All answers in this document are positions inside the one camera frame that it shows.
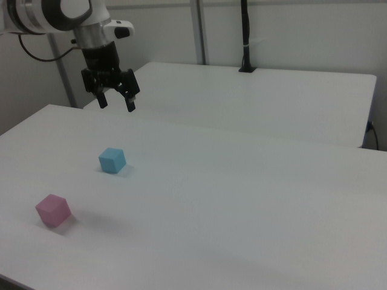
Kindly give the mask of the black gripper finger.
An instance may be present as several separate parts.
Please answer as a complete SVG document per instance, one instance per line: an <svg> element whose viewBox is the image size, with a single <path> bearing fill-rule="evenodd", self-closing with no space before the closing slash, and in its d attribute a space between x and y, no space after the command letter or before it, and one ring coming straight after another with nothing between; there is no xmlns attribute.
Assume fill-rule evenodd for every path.
<svg viewBox="0 0 387 290"><path fill-rule="evenodd" d="M117 88L117 91L121 93L125 99L128 112L133 112L135 110L134 101L136 95L140 92L140 88L133 70L128 69L127 71L120 72L119 80L120 84Z"/></svg>
<svg viewBox="0 0 387 290"><path fill-rule="evenodd" d="M101 109L107 107L108 103L99 77L88 68L81 70L81 75L86 92L95 96Z"/></svg>

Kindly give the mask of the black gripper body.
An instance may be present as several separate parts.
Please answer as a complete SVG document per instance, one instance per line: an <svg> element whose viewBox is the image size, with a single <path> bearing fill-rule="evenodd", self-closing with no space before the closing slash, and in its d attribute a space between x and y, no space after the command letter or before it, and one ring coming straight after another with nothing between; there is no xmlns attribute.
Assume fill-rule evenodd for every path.
<svg viewBox="0 0 387 290"><path fill-rule="evenodd" d="M115 42L98 48L82 48L81 51L87 65L81 70L85 89L118 87L121 70Z"/></svg>

